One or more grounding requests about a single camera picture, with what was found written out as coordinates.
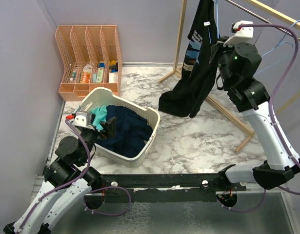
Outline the navy blue t shirt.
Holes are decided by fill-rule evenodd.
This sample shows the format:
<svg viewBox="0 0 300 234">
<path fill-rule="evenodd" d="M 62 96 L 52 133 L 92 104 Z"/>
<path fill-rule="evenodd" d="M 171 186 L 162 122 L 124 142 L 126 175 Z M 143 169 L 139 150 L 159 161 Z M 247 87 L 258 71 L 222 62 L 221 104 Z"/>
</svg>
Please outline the navy blue t shirt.
<svg viewBox="0 0 300 234">
<path fill-rule="evenodd" d="M 114 138 L 97 140 L 97 144 L 127 158 L 136 157 L 145 147 L 153 133 L 147 119 L 131 109 L 108 105 L 106 121 L 116 117 L 116 134 Z"/>
</svg>

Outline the black t shirt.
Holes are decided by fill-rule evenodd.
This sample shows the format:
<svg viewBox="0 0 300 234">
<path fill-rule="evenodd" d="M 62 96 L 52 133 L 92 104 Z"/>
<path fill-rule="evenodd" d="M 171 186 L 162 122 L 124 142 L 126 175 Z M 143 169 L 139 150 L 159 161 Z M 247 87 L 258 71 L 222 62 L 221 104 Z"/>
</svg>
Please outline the black t shirt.
<svg viewBox="0 0 300 234">
<path fill-rule="evenodd" d="M 211 46 L 219 39 L 214 2 L 201 0 L 187 36 L 181 79 L 173 90 L 159 98 L 159 111 L 178 117 L 194 118 L 215 84 L 217 68 L 211 66 Z"/>
</svg>

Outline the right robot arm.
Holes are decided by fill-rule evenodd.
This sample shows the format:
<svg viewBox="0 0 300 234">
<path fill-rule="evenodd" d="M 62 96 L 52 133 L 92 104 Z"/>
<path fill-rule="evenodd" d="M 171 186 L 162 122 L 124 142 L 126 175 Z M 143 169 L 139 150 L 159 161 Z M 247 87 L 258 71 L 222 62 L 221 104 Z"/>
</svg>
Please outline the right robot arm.
<svg viewBox="0 0 300 234">
<path fill-rule="evenodd" d="M 218 178 L 218 186 L 224 191 L 239 182 L 257 183 L 271 190 L 300 172 L 300 155 L 280 126 L 266 88 L 253 77 L 260 62 L 256 47 L 245 40 L 233 42 L 222 37 L 211 47 L 209 63 L 218 67 L 222 89 L 250 123 L 267 157 L 261 165 L 226 168 L 225 174 Z"/>
</svg>

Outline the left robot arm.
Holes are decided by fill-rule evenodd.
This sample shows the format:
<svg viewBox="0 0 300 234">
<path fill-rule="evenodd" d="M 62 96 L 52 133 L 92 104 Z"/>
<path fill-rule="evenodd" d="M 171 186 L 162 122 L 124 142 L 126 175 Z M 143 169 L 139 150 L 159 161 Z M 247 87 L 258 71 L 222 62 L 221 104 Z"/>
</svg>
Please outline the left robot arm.
<svg viewBox="0 0 300 234">
<path fill-rule="evenodd" d="M 91 150 L 97 139 L 115 136 L 116 118 L 101 122 L 102 130 L 91 126 L 91 114 L 72 114 L 66 125 L 76 134 L 63 138 L 58 156 L 44 170 L 44 181 L 36 197 L 21 218 L 7 224 L 6 234 L 49 234 L 64 214 L 88 192 L 102 187 L 102 175 L 91 167 Z"/>
</svg>

